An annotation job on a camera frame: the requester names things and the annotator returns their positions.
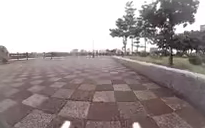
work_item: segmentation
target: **stone pavement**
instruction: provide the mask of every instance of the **stone pavement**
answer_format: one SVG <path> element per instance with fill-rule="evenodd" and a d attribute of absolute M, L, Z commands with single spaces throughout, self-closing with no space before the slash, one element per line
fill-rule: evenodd
<path fill-rule="evenodd" d="M 15 128 L 205 128 L 187 102 L 109 57 L 0 65 L 0 115 Z"/>

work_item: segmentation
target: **walkway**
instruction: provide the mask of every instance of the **walkway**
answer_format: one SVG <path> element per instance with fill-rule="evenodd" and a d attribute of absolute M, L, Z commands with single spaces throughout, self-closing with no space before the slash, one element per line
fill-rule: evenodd
<path fill-rule="evenodd" d="M 15 128 L 205 126 L 188 103 L 109 57 L 0 65 L 0 115 Z"/>

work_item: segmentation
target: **boulder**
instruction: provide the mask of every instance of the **boulder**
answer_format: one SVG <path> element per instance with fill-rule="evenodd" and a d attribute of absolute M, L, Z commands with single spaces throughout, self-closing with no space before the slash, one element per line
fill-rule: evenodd
<path fill-rule="evenodd" d="M 9 61 L 9 52 L 5 46 L 0 45 L 0 61 L 8 62 Z"/>

